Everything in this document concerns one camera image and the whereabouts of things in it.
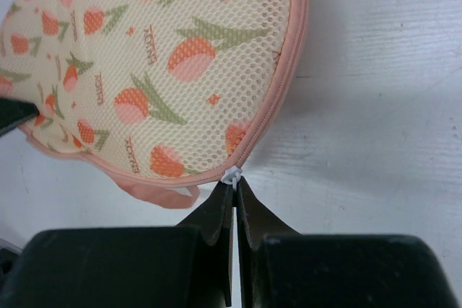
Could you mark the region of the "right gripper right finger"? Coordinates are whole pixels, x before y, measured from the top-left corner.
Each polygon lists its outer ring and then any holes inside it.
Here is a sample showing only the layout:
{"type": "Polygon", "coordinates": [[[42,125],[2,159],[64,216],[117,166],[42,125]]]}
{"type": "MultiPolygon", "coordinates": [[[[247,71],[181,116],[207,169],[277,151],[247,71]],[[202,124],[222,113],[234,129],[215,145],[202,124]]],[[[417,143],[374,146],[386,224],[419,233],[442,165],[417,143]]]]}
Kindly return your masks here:
{"type": "Polygon", "coordinates": [[[434,252],[400,234],[301,234],[236,190],[244,307],[457,307],[434,252]]]}

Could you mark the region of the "floral mesh laundry bag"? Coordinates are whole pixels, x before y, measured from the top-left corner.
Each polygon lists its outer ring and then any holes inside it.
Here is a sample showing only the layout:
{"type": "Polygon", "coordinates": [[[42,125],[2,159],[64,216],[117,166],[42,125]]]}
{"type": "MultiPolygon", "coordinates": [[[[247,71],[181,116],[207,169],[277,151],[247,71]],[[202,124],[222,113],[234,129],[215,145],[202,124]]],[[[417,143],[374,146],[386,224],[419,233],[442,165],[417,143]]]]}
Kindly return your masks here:
{"type": "Polygon", "coordinates": [[[37,107],[37,149],[188,208],[275,118],[307,22],[308,0],[14,0],[1,96],[37,107]]]}

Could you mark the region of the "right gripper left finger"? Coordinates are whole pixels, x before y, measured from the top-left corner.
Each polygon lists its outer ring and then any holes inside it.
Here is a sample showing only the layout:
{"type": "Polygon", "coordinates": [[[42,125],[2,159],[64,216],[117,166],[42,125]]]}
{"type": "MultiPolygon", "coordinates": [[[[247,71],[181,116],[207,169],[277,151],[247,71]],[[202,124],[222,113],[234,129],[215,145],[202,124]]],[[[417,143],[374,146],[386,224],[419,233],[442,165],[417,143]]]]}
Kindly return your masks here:
{"type": "Polygon", "coordinates": [[[234,191],[218,183],[175,226],[36,234],[1,288],[3,307],[229,307],[234,191]]]}

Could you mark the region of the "white zipper pull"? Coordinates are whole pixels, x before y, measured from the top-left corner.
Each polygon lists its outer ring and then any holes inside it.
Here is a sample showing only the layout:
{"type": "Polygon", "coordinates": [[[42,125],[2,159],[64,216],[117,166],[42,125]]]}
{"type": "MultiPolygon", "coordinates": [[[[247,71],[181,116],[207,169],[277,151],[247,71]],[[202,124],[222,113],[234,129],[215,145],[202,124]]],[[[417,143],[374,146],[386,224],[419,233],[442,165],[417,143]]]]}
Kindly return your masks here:
{"type": "Polygon", "coordinates": [[[233,166],[225,171],[220,182],[229,185],[234,191],[237,191],[237,185],[240,182],[243,171],[237,167],[233,166]]]}

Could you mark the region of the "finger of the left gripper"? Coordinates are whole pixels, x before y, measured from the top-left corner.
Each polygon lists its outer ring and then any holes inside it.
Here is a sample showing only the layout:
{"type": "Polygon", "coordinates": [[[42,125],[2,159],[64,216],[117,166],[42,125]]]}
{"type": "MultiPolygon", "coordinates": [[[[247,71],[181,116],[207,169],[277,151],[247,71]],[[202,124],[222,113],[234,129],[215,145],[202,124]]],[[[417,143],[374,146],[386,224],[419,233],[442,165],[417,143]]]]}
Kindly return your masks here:
{"type": "Polygon", "coordinates": [[[39,110],[34,104],[2,97],[0,99],[0,137],[38,115],[39,110]]]}

